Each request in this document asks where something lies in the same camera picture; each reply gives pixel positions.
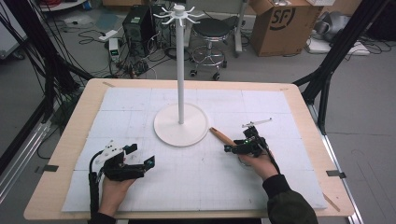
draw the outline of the round white base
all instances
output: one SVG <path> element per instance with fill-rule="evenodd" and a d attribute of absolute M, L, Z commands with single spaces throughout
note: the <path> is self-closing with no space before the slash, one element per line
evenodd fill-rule
<path fill-rule="evenodd" d="M 184 123 L 178 123 L 178 104 L 169 105 L 154 120 L 155 133 L 174 147 L 189 147 L 201 141 L 209 129 L 203 110 L 196 105 L 184 104 Z"/>

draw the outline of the wooden table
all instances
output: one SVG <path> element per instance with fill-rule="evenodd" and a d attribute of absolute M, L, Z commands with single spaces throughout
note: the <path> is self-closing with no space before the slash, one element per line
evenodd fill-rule
<path fill-rule="evenodd" d="M 108 88 L 177 88 L 174 80 L 124 80 L 92 79 L 76 106 L 49 165 L 58 165 L 58 170 L 45 172 L 28 203 L 24 216 L 29 220 L 89 219 L 89 213 L 62 212 L 76 161 L 84 147 L 93 120 Z M 250 90 L 283 91 L 292 115 L 303 139 L 308 156 L 315 169 L 328 208 L 316 210 L 318 217 L 348 217 L 354 213 L 346 189 L 339 177 L 329 177 L 326 171 L 336 170 L 335 165 L 321 140 L 318 128 L 293 84 L 185 81 L 186 89 L 202 90 Z M 200 217 L 267 217 L 266 211 L 210 211 L 210 212 L 129 212 L 116 218 L 200 218 Z"/>

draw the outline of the computer tower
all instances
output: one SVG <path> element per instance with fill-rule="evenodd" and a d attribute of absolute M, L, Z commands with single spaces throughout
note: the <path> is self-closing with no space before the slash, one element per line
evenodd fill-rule
<path fill-rule="evenodd" d="M 149 55 L 150 39 L 155 36 L 151 9 L 149 6 L 134 5 L 131 7 L 122 28 L 128 44 L 129 52 L 133 56 L 146 57 Z"/>
<path fill-rule="evenodd" d="M 160 16 L 166 15 L 167 13 L 163 11 L 163 8 L 166 8 L 165 4 L 153 4 L 151 6 L 152 14 L 156 14 Z M 173 23 L 163 24 L 163 22 L 169 21 L 170 18 L 153 17 L 153 19 L 154 19 L 155 33 L 158 34 L 158 32 L 160 32 L 160 34 L 157 36 L 157 47 L 159 49 L 162 49 L 172 46 L 170 27 L 171 24 Z"/>

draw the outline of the sleeve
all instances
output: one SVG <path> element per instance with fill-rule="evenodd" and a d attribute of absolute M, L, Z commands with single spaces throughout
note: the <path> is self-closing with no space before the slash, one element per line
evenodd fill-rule
<path fill-rule="evenodd" d="M 285 176 L 271 176 L 262 187 L 268 195 L 268 216 L 272 224 L 318 224 L 314 209 L 301 194 L 291 190 Z"/>
<path fill-rule="evenodd" d="M 115 224 L 116 219 L 114 217 L 107 216 L 102 213 L 96 213 L 92 216 L 90 224 Z"/>

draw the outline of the black stool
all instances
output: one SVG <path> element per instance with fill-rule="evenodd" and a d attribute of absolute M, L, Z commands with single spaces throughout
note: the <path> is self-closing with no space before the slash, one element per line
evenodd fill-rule
<path fill-rule="evenodd" d="M 190 75 L 195 77 L 198 72 L 198 66 L 216 66 L 217 72 L 213 79 L 219 80 L 219 65 L 223 68 L 227 67 L 224 52 L 213 46 L 213 42 L 224 41 L 231 32 L 230 27 L 225 21 L 220 21 L 212 18 L 204 18 L 198 20 L 200 23 L 195 23 L 192 30 L 195 35 L 200 36 L 207 41 L 205 46 L 201 46 L 192 51 L 191 61 L 195 63 L 195 70 L 190 71 Z"/>

